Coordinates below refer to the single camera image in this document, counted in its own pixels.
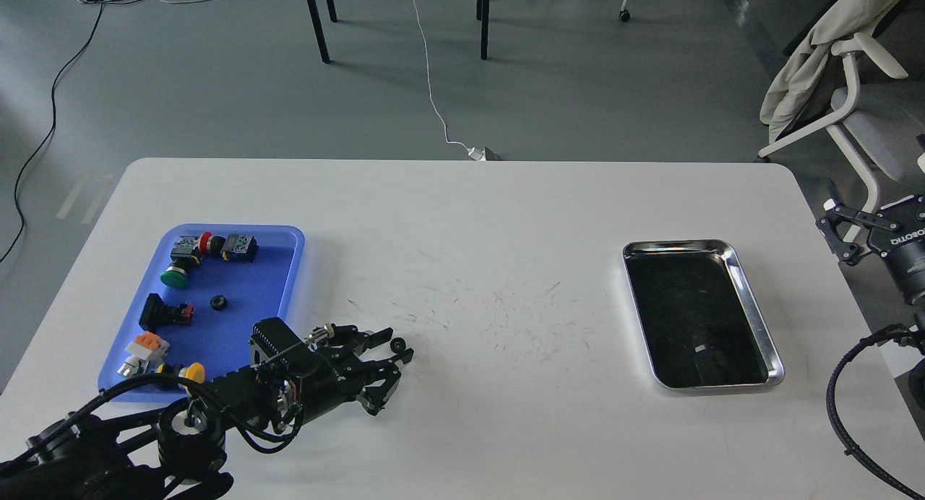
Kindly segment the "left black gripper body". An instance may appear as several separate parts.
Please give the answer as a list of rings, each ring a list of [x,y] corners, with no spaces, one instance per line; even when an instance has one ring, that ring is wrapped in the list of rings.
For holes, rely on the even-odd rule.
[[[251,334],[259,379],[278,388],[282,423],[303,426],[344,402],[356,401],[361,390],[360,356],[331,361],[311,351],[280,318],[261,320]]]

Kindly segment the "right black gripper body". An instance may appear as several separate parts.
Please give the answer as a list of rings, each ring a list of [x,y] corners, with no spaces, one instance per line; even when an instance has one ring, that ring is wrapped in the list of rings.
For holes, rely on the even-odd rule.
[[[915,306],[924,293],[923,220],[918,211],[881,211],[879,216],[897,223],[879,230],[878,251],[904,301]]]

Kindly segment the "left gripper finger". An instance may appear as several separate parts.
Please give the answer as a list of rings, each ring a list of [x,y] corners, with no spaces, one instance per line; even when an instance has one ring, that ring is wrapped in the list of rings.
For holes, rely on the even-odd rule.
[[[369,415],[378,415],[395,392],[397,383],[402,378],[402,368],[413,359],[414,349],[406,348],[402,352],[383,359],[367,361],[360,365],[361,390],[356,399]]]
[[[307,346],[331,361],[344,361],[349,354],[360,356],[367,349],[389,342],[393,335],[394,329],[390,327],[372,332],[360,331],[352,324],[324,324],[307,336]]]

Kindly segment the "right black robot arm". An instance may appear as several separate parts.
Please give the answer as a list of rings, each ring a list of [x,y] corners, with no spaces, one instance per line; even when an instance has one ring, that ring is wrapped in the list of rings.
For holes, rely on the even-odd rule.
[[[888,340],[903,348],[914,348],[921,359],[909,369],[906,381],[912,398],[923,409],[923,196],[909,196],[879,210],[865,212],[846,206],[836,195],[823,207],[824,217],[816,221],[816,226],[836,259],[846,266],[855,266],[865,257],[876,255],[885,264],[906,305],[922,307],[915,315],[915,331],[904,331],[901,324],[885,327],[850,349],[846,361],[851,362],[865,348]],[[837,227],[842,223],[868,231],[864,249],[839,236]]]

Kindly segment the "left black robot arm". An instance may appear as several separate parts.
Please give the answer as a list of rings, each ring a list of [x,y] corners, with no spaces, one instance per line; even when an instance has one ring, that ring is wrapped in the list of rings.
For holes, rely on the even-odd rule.
[[[221,377],[149,373],[99,391],[2,463],[4,499],[217,499],[227,433],[283,451],[344,402],[370,415],[390,400],[413,349],[390,328],[326,324],[300,338],[280,318],[252,328],[254,360]]]

